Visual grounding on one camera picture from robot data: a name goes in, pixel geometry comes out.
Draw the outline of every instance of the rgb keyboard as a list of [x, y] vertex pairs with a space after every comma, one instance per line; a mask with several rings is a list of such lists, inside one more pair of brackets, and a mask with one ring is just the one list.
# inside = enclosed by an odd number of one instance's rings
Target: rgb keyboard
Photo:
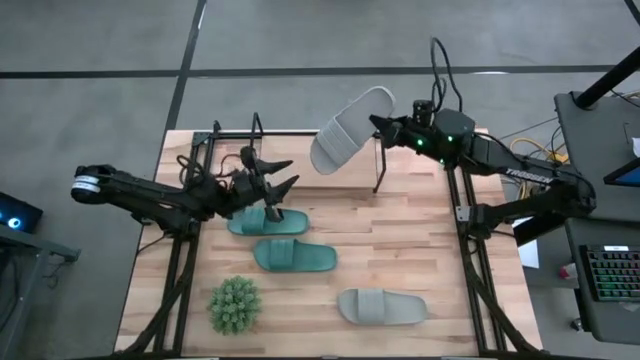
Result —
[[640, 247], [585, 246], [583, 256], [596, 301], [640, 302]]

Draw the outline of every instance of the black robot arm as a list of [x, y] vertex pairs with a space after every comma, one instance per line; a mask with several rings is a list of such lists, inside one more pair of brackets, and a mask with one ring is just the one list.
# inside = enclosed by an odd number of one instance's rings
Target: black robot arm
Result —
[[143, 224], [157, 223], [167, 235], [184, 234], [190, 220], [207, 221], [215, 214], [231, 218], [234, 212], [259, 200], [265, 201], [269, 220], [281, 221], [281, 213], [273, 206], [282, 202], [298, 176], [272, 187], [264, 175], [273, 174], [292, 161], [264, 162], [248, 146], [238, 156], [245, 168], [225, 174], [231, 177], [229, 186], [206, 173], [201, 165], [178, 157], [182, 173], [194, 174], [182, 189], [141, 179], [110, 165], [79, 166], [71, 196], [80, 203], [120, 207]]
[[370, 121], [380, 131], [386, 148], [408, 147], [439, 161], [446, 169], [460, 167], [481, 176], [502, 174], [546, 188], [541, 194], [497, 206], [458, 207], [456, 216], [467, 223], [470, 235], [488, 238], [500, 223], [529, 216], [535, 218], [527, 226], [542, 233], [567, 217], [585, 216], [595, 208], [593, 186], [572, 166], [514, 154], [492, 136], [475, 132], [475, 122], [465, 114], [443, 109], [432, 116], [432, 109], [431, 102], [418, 100], [412, 116], [372, 115]]

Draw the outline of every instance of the white slide sandal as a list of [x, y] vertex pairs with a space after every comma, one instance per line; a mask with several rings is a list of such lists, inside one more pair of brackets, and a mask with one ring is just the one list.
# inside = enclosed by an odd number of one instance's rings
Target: white slide sandal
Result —
[[395, 102], [387, 88], [376, 86], [342, 109], [311, 144], [311, 163], [316, 171], [329, 175], [346, 164], [376, 132], [369, 116], [389, 117]]

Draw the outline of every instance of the green plant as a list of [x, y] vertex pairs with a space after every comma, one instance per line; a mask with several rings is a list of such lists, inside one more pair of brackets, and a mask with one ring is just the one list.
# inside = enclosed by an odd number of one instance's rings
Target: green plant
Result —
[[219, 288], [213, 289], [207, 306], [213, 329], [223, 335], [238, 335], [249, 330], [261, 311], [260, 302], [253, 280], [241, 276], [226, 279]]

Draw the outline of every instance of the wooden table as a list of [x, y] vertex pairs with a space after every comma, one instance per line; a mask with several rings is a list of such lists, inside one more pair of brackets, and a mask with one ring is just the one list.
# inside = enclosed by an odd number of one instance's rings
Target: wooden table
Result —
[[[158, 181], [179, 185], [175, 157], [188, 155], [191, 134], [191, 131], [167, 134]], [[218, 141], [213, 171], [219, 170], [218, 164], [224, 155], [238, 152], [247, 143]], [[291, 137], [291, 146], [296, 143], [306, 144]], [[259, 153], [266, 150], [261, 142], [256, 143], [256, 149]], [[308, 149], [292, 148], [295, 153], [306, 151]], [[331, 245], [337, 250], [338, 266], [330, 272], [267, 273], [258, 267], [251, 252], [260, 237], [232, 235], [226, 230], [225, 220], [219, 217], [203, 224], [183, 355], [477, 354], [446, 174], [437, 162], [400, 148], [387, 151], [387, 167], [377, 195], [371, 193], [371, 187], [322, 188], [319, 183], [312, 187], [299, 186], [286, 197], [284, 207], [302, 210], [311, 219], [310, 231], [298, 238]], [[363, 178], [368, 178], [372, 169], [367, 167], [361, 171], [366, 173]], [[505, 201], [498, 176], [474, 177], [473, 181], [479, 203]], [[510, 231], [506, 226], [500, 230]], [[157, 228], [146, 229], [141, 246], [159, 235]], [[487, 242], [487, 248], [500, 305], [527, 340], [541, 347], [515, 241], [494, 235]], [[166, 240], [138, 257], [117, 350], [129, 345], [157, 310], [170, 249], [171, 240]], [[225, 337], [212, 330], [206, 307], [212, 288], [233, 275], [255, 280], [263, 299], [263, 312], [250, 333]], [[419, 295], [427, 303], [429, 318], [414, 326], [352, 325], [340, 316], [336, 297], [342, 290], [354, 287], [381, 287]], [[491, 339], [486, 309], [483, 318]], [[173, 339], [172, 331], [170, 325], [167, 346]]]

